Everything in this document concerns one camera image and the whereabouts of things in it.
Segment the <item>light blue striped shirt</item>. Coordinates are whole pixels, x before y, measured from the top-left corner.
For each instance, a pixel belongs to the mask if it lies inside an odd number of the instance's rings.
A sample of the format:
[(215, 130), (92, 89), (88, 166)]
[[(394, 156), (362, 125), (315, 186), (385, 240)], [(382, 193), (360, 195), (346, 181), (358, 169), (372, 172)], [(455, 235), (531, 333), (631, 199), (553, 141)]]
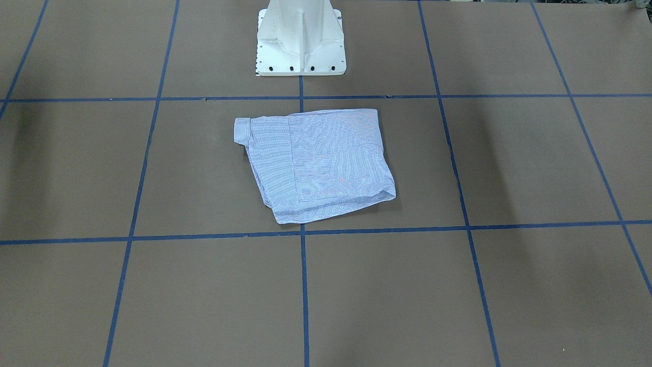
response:
[(396, 198), (376, 109), (236, 118), (233, 136), (279, 224), (306, 224)]

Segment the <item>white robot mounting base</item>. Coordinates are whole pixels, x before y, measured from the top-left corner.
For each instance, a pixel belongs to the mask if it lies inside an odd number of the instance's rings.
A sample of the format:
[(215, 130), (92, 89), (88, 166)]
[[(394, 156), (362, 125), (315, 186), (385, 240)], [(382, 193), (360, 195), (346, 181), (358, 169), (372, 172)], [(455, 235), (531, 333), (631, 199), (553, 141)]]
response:
[(347, 70), (342, 13), (330, 1), (270, 1), (258, 12), (258, 76), (340, 76)]

